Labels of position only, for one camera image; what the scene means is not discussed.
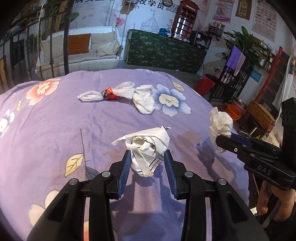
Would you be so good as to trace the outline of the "person's right hand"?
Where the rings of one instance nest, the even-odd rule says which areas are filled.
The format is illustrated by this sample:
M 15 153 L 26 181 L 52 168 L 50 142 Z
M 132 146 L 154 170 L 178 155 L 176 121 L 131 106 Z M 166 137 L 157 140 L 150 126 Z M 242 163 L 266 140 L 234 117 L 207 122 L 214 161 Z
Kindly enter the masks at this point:
M 262 182 L 256 205 L 257 214 L 272 214 L 275 221 L 290 218 L 295 208 L 295 190 L 281 190 L 266 181 Z

